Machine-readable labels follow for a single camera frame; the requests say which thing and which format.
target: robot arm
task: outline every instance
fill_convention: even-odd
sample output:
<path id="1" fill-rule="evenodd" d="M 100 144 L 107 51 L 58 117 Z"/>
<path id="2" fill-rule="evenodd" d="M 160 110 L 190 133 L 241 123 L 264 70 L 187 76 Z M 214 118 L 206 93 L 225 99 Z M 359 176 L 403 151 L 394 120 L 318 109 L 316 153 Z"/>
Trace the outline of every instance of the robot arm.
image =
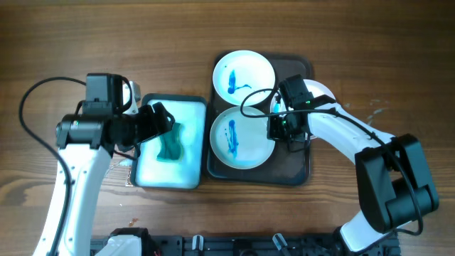
<path id="1" fill-rule="evenodd" d="M 125 92 L 126 88 L 122 89 L 122 86 L 120 76 L 89 74 L 86 102 L 82 105 L 83 114 L 67 115 L 58 125 L 59 155 L 70 167 L 72 177 L 68 216 L 58 241 L 59 255 L 86 255 L 90 251 L 97 197 L 109 168 L 114 146 L 126 151 L 139 142 L 170 131 L 175 121 L 159 103 L 153 108 L 146 105 L 137 109 L 135 104 L 130 104 L 127 109 L 121 108 L 126 101 L 122 98 L 129 92 Z M 130 99 L 135 98 L 135 91 L 131 90 Z M 285 88 L 281 93 L 285 102 L 296 102 L 292 93 Z M 309 104 L 313 110 L 336 111 L 374 132 L 391 151 L 398 154 L 397 157 L 412 182 L 422 215 L 437 209 L 439 199 L 417 139 L 410 135 L 395 138 L 391 134 L 380 132 L 349 115 L 334 99 L 328 102 L 324 100 L 326 99 L 323 97 L 311 96 L 310 100 L 303 102 Z M 301 109 L 301 105 L 296 104 L 290 107 Z M 343 253 L 361 253 L 395 228 L 416 220 L 410 192 L 401 180 L 390 180 L 390 160 L 377 141 L 352 122 L 330 112 L 289 116 L 292 117 L 289 121 L 293 121 L 288 124 L 298 124 L 303 120 L 306 132 L 326 140 L 356 165 L 362 211 L 339 230 Z M 53 244 L 63 209 L 65 182 L 62 166 L 58 164 L 48 217 L 34 255 L 47 255 Z M 140 230 L 139 235 L 120 233 L 110 238 L 98 255 L 146 255 L 144 253 L 148 249 L 144 246 L 143 239 L 146 236 L 148 233 L 143 230 Z"/>
<path id="2" fill-rule="evenodd" d="M 89 74 L 82 115 L 66 115 L 57 126 L 58 153 L 70 168 L 71 190 L 65 190 L 67 181 L 59 162 L 48 217 L 33 255 L 49 254 L 68 192 L 68 213 L 57 252 L 58 255 L 87 255 L 98 194 L 114 147 L 117 145 L 120 150 L 127 151 L 171 130 L 175 120 L 161 103 L 138 109 L 136 101 L 129 102 L 140 99 L 140 92 L 136 84 L 127 82 L 130 86 L 123 85 L 122 77 L 118 75 Z M 140 255 L 140 238 L 125 239 L 124 245 L 134 245 L 138 239 L 139 246 L 133 247 Z M 108 255 L 122 254 L 120 241 L 117 239 L 115 245 L 106 246 Z"/>
<path id="3" fill-rule="evenodd" d="M 302 130 L 300 126 L 305 127 L 305 132 L 327 141 L 355 164 L 362 210 L 339 229 L 345 251 L 361 253 L 386 238 L 395 228 L 417 219 L 417 210 L 405 180 L 390 179 L 392 159 L 382 146 L 395 154 L 394 157 L 404 169 L 421 215 L 438 208 L 439 198 L 429 167 L 415 137 L 410 134 L 394 137 L 378 131 L 348 114 L 328 95 L 313 98 L 312 91 L 305 86 L 300 76 L 286 79 L 280 83 L 279 89 L 284 103 L 295 110 L 330 110 L 326 113 L 301 112 L 289 118 L 281 117 L 288 121 L 284 122 L 287 127 L 281 129 L 281 135 L 295 136 L 293 131 L 298 133 Z M 275 122 L 269 121 L 269 124 L 282 123 L 280 118 Z M 372 132 L 384 145 L 360 127 Z"/>

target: blue stain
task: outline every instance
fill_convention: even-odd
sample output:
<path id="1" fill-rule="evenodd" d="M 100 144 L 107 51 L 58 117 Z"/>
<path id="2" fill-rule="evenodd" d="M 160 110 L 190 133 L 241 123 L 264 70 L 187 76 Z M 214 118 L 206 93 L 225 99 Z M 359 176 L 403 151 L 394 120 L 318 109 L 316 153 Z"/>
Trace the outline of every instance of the blue stain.
<path id="1" fill-rule="evenodd" d="M 229 88 L 227 89 L 227 93 L 233 94 L 237 89 L 244 88 L 244 87 L 249 87 L 249 85 L 243 85 L 240 87 L 235 87 L 235 70 L 232 70 L 232 72 L 229 75 Z"/>
<path id="2" fill-rule="evenodd" d="M 275 103 L 275 106 L 273 107 L 273 112 L 278 113 L 279 112 L 279 104 Z"/>
<path id="3" fill-rule="evenodd" d="M 239 142 L 237 141 L 237 132 L 235 132 L 235 121 L 229 121 L 229 134 L 230 139 L 228 138 L 228 133 L 225 133 L 227 139 L 227 145 L 229 146 L 229 152 L 232 153 L 234 158 L 237 156 L 237 148 L 239 146 Z"/>

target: metal bracket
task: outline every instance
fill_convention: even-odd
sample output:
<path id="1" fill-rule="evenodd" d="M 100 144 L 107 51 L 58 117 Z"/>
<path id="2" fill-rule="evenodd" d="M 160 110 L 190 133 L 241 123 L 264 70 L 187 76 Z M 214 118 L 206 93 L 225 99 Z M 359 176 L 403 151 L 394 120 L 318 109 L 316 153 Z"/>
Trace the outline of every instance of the metal bracket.
<path id="1" fill-rule="evenodd" d="M 273 235 L 272 241 L 277 247 L 278 251 L 280 251 L 283 254 L 283 256 L 291 256 L 291 254 L 287 250 L 287 242 L 283 238 L 283 235 L 281 233 Z"/>
<path id="2" fill-rule="evenodd" d="M 204 237 L 202 235 L 193 236 L 192 250 L 203 251 L 204 250 Z"/>
<path id="3" fill-rule="evenodd" d="M 131 86 L 131 90 L 133 92 L 132 99 L 134 102 L 132 102 L 131 107 L 129 107 L 128 110 L 123 112 L 123 114 L 137 114 L 137 102 L 141 100 L 141 89 L 139 85 L 134 82 L 134 81 L 129 81 L 129 85 Z M 129 88 L 128 85 L 123 85 L 123 105 L 128 103 L 129 100 Z"/>

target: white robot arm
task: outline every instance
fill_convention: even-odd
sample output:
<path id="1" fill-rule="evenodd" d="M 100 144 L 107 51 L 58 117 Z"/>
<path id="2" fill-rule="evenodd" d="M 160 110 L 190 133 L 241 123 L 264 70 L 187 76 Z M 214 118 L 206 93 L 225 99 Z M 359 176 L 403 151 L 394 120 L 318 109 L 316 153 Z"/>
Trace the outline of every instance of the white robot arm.
<path id="1" fill-rule="evenodd" d="M 69 117 L 64 117 L 62 123 L 59 124 L 60 131 L 58 132 L 58 145 L 60 149 L 58 153 L 63 158 L 65 163 L 69 166 L 72 177 L 68 213 L 65 222 L 63 223 L 63 231 L 60 235 L 60 239 L 56 241 L 57 252 L 60 256 L 89 254 L 92 223 L 97 205 L 97 197 L 100 191 L 102 180 L 107 173 L 109 163 L 112 159 L 112 152 L 114 149 L 112 142 L 101 142 L 97 143 L 97 146 L 93 146 L 96 144 L 93 141 L 93 138 L 100 140 L 101 134 L 97 134 L 96 132 L 91 132 L 88 135 L 86 135 L 86 133 L 81 134 L 81 132 L 86 132 L 87 129 L 93 128 L 90 126 L 92 125 L 91 122 L 94 120 L 92 117 L 99 117 L 100 111 L 115 111 L 115 106 L 109 107 L 108 110 L 99 109 L 99 102 L 102 102 L 103 100 L 96 100 L 97 97 L 93 97 L 94 94 L 98 95 L 101 93 L 97 86 L 104 88 L 101 91 L 104 94 L 106 92 L 109 92 L 109 89 L 107 89 L 109 87 L 123 87 L 122 82 L 119 82 L 118 78 L 115 80 L 115 78 L 112 78 L 108 74 L 89 74 L 87 76 L 86 100 L 88 102 L 91 102 L 92 105 L 85 106 L 85 109 L 83 109 L 83 115 L 70 115 Z M 133 89 L 130 90 L 129 87 L 123 88 L 122 97 L 125 98 L 123 102 L 126 102 L 126 99 L 128 99 L 128 97 L 131 100 L 137 96 L 137 86 L 130 87 Z M 106 101 L 119 102 L 118 96 L 119 95 L 117 93 L 117 95 L 114 97 L 107 97 Z M 390 144 L 392 142 L 393 136 L 391 134 L 380 132 L 376 129 L 373 129 L 372 127 L 369 127 L 365 123 L 349 115 L 338 103 L 334 101 L 319 105 L 314 109 L 336 111 L 345 117 L 351 118 L 357 124 L 367 129 L 368 131 L 374 132 L 377 138 L 379 138 L 384 144 Z M 114 114 L 114 116 L 115 118 L 118 117 L 121 119 L 117 120 L 120 125 L 125 125 L 125 123 L 133 122 L 129 117 L 133 117 L 137 113 L 143 114 L 144 110 L 137 109 L 136 104 L 132 104 L 127 108 L 127 110 L 122 110 L 122 113 L 124 114 Z M 128 141 L 128 138 L 122 137 L 122 139 L 116 140 L 116 143 L 127 148 L 128 146 L 132 146 L 133 143 L 156 137 L 171 129 L 173 118 L 165 110 L 160 109 L 159 106 L 157 106 L 157 108 L 153 108 L 150 115 L 151 116 L 149 118 L 155 122 L 154 124 L 150 122 L 144 124 L 143 121 L 136 120 L 135 125 L 153 125 L 155 127 L 154 132 L 148 133 L 146 135 L 133 134 L 133 137 L 136 136 L 140 138 L 133 139 L 132 141 Z M 105 125 L 105 123 L 98 121 L 97 126 L 101 127 L 99 130 L 101 131 L 103 130 L 102 126 Z M 307 114 L 306 123 L 308 132 L 333 145 L 335 148 L 337 148 L 337 150 L 348 157 L 348 159 L 350 159 L 354 164 L 356 164 L 357 161 L 361 160 L 359 160 L 358 153 L 364 152 L 364 149 L 381 148 L 380 143 L 373 140 L 370 135 L 366 134 L 357 125 L 354 125 L 352 122 L 349 122 L 346 119 L 336 117 L 329 112 L 309 112 Z M 123 132 L 125 131 L 124 129 L 128 130 L 128 127 L 121 128 Z M 117 136 L 117 133 L 115 130 L 112 130 L 108 132 L 108 135 L 114 137 Z M 414 183 L 419 183 L 418 178 L 413 178 Z M 34 255 L 49 255 L 50 249 L 54 244 L 54 238 L 59 226 L 60 214 L 63 210 L 63 202 L 66 189 L 65 182 L 66 180 L 65 174 L 63 172 L 63 167 L 59 163 L 48 217 L 46 219 L 43 234 L 40 237 Z M 430 209 L 426 208 L 426 206 L 423 207 L 423 214 L 436 210 L 437 208 L 437 194 L 433 195 L 433 197 L 430 195 L 430 197 L 433 199 L 432 207 Z M 393 223 L 390 227 L 384 229 L 387 232 L 382 233 L 378 232 L 378 227 L 376 225 L 375 228 L 371 225 L 370 221 L 368 221 L 368 218 L 366 218 L 364 213 L 361 211 L 351 221 L 341 227 L 339 234 L 344 246 L 348 251 L 362 252 L 369 248 L 371 245 L 374 245 L 377 241 L 386 237 L 387 234 L 393 230 L 392 228 L 396 228 L 414 219 L 415 218 L 410 218 L 409 216 L 404 218 L 405 221 L 400 219 L 401 221 L 399 222 L 399 225 L 395 225 L 395 223 Z M 111 237 L 107 245 L 98 253 L 98 255 L 135 256 L 143 255 L 144 250 L 146 250 L 146 248 L 144 248 L 144 245 L 141 242 L 141 238 L 138 236 L 118 235 Z"/>
<path id="2" fill-rule="evenodd" d="M 248 95 L 240 111 L 249 97 L 266 90 L 270 89 Z M 418 140 L 368 126 L 343 110 L 327 87 L 300 75 L 282 81 L 278 90 L 271 90 L 278 94 L 277 102 L 291 111 L 244 116 L 268 117 L 270 139 L 295 139 L 306 132 L 325 140 L 355 164 L 362 211 L 337 230 L 346 252 L 366 251 L 392 231 L 419 235 L 422 216 L 438 208 L 439 198 Z M 402 178 L 391 181 L 388 172 L 392 169 L 400 171 Z M 418 220 L 417 232 L 401 228 L 413 220 Z"/>

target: wooden table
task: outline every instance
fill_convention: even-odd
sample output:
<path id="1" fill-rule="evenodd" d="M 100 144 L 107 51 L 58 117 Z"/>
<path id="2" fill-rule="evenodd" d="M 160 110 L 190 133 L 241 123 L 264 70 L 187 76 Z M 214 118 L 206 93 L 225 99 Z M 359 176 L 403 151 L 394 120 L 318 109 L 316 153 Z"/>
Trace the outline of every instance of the wooden table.
<path id="1" fill-rule="evenodd" d="M 56 160 L 18 122 L 19 100 L 33 83 L 119 73 L 143 94 L 208 99 L 213 60 L 226 49 L 304 55 L 351 114 L 417 136 L 441 204 L 424 218 L 421 236 L 400 235 L 403 255 L 452 255 L 454 19 L 449 1 L 0 7 L 0 255 L 33 252 L 54 185 Z M 26 122 L 54 144 L 56 124 L 84 95 L 70 82 L 40 87 L 26 103 Z M 164 235 L 332 232 L 360 209 L 355 168 L 326 142 L 312 145 L 314 174 L 301 188 L 205 178 L 194 191 L 144 190 L 125 187 L 127 169 L 114 168 L 93 234 L 130 223 Z"/>

